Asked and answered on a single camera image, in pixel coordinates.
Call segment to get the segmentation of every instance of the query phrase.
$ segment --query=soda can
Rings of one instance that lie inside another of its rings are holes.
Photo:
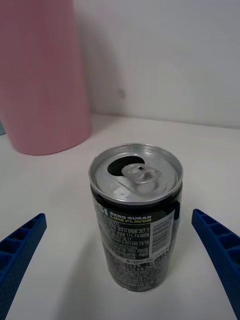
[[[157,146],[123,144],[93,160],[89,179],[111,276],[130,291],[158,286],[180,221],[180,161]]]

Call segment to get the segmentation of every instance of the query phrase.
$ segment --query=pink container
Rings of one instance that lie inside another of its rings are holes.
[[[72,0],[0,1],[0,119],[21,153],[79,145],[90,113]]]

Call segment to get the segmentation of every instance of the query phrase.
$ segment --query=nutrition label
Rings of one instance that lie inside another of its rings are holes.
[[[128,216],[95,201],[108,268],[123,287],[144,291],[162,280],[168,264],[174,214]]]

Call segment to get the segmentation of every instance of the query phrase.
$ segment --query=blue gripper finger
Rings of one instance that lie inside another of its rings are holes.
[[[0,320],[5,320],[46,228],[40,213],[0,242]]]

